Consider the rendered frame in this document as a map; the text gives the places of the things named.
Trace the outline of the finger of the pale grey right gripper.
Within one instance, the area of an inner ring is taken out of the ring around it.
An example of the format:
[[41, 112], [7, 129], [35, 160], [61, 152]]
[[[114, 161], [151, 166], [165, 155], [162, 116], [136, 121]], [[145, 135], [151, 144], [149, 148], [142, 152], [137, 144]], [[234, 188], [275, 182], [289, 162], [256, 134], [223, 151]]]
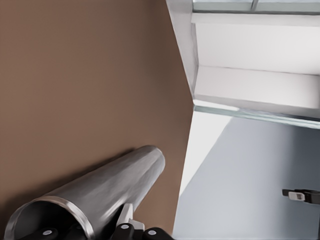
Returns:
[[283, 189], [282, 195], [288, 197], [292, 201], [305, 201], [305, 194], [297, 190]]

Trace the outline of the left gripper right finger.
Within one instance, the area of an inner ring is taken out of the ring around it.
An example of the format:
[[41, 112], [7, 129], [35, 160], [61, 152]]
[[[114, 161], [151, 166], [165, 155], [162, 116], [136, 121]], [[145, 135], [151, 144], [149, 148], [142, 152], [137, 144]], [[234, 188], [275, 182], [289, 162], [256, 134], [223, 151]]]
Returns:
[[145, 229], [142, 222], [133, 219], [134, 208], [132, 203], [123, 205], [116, 222], [114, 240], [175, 240], [160, 227]]

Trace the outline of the silver frame rail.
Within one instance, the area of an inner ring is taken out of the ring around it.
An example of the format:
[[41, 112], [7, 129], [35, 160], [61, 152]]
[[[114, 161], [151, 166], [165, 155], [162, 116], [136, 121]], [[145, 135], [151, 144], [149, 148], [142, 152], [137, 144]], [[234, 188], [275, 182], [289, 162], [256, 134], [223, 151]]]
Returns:
[[306, 116], [297, 116], [297, 115], [285, 115], [279, 113], [270, 113], [265, 111], [257, 111], [250, 109], [226, 109], [226, 108], [217, 108], [211, 106], [201, 106], [194, 105], [194, 111], [221, 115], [249, 120], [265, 121], [270, 123], [284, 124], [302, 128], [316, 129], [320, 130], [320, 118], [306, 117]]

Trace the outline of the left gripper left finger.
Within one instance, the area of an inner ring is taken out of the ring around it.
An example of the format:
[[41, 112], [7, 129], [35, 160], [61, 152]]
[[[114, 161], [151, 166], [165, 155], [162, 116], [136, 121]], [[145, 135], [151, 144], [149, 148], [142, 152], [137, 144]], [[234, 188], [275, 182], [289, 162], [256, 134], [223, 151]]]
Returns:
[[29, 236], [29, 240], [87, 240], [87, 237], [79, 224], [73, 224], [66, 229], [47, 228], [38, 230]]

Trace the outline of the silver frame post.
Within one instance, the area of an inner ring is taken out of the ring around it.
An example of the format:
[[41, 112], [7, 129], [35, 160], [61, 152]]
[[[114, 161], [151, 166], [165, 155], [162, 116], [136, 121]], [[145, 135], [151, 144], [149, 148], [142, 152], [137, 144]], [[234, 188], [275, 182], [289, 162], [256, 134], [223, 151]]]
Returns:
[[320, 0], [165, 0], [198, 101], [320, 112]]

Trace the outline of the silver tennis tube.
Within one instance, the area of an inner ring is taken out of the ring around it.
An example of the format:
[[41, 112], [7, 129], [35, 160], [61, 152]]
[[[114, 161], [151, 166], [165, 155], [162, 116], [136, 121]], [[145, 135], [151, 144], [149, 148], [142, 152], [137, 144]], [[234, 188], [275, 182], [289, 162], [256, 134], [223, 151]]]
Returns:
[[161, 150], [146, 145], [19, 207], [4, 240], [18, 240], [42, 228], [59, 232], [78, 223], [89, 240], [113, 226], [125, 204], [136, 210], [165, 168]]

